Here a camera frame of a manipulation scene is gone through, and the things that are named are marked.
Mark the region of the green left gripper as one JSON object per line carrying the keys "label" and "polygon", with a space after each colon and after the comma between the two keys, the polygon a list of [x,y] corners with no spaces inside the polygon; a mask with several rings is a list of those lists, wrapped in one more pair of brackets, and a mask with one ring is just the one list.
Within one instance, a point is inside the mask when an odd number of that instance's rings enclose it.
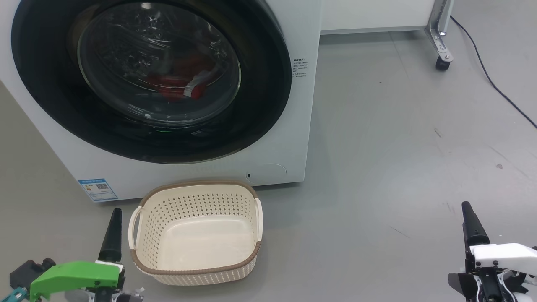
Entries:
{"label": "green left gripper", "polygon": [[63,292],[69,302],[142,302],[143,289],[123,291],[122,210],[115,208],[96,262],[73,261],[52,266],[32,281],[29,300],[50,300]]}

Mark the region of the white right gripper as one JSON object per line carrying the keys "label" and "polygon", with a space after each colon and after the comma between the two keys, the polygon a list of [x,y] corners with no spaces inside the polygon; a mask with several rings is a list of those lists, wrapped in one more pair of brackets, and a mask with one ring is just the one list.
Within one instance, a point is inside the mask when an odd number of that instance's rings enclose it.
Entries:
{"label": "white right gripper", "polygon": [[536,285],[536,249],[518,243],[490,244],[470,202],[461,207],[466,271],[450,273],[449,286],[467,302],[532,302],[524,285]]}

